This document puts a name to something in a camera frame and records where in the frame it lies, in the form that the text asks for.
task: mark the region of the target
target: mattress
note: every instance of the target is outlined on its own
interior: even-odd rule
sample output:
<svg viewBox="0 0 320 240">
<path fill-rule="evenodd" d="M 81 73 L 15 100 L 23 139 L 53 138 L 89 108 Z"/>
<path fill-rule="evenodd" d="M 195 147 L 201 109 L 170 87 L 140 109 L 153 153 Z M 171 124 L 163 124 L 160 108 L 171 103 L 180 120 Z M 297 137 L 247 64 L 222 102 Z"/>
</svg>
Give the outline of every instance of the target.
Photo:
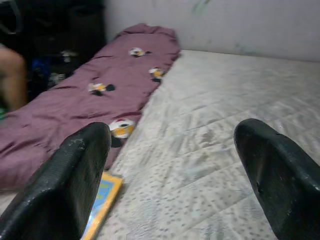
<svg viewBox="0 0 320 240">
<path fill-rule="evenodd" d="M 277 239 L 234 128 L 263 120 L 318 161 L 319 78 L 320 63 L 183 50 L 111 168 L 125 187 L 98 239 Z"/>
</svg>

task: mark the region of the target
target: book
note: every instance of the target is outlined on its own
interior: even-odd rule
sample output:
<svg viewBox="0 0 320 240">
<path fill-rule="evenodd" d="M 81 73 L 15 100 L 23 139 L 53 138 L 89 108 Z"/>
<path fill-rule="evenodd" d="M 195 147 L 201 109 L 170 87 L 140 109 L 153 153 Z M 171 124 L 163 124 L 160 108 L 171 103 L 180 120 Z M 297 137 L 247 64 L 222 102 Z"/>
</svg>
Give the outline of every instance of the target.
<svg viewBox="0 0 320 240">
<path fill-rule="evenodd" d="M 81 240 L 93 240 L 116 198 L 123 180 L 104 172 Z"/>
</svg>

